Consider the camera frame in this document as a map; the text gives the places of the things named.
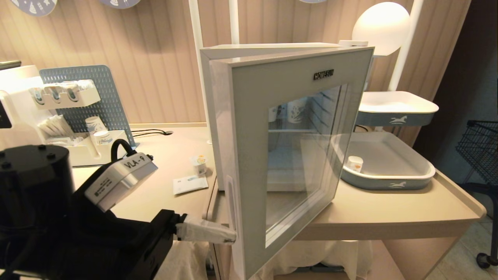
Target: pegboard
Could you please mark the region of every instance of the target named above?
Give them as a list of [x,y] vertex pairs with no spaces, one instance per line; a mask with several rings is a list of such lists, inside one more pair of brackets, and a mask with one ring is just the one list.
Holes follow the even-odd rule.
[[129,144],[136,146],[109,67],[92,65],[41,69],[40,76],[45,84],[93,80],[100,95],[99,102],[86,107],[57,109],[57,114],[64,115],[74,132],[88,132],[85,119],[99,116],[108,130],[124,130]]

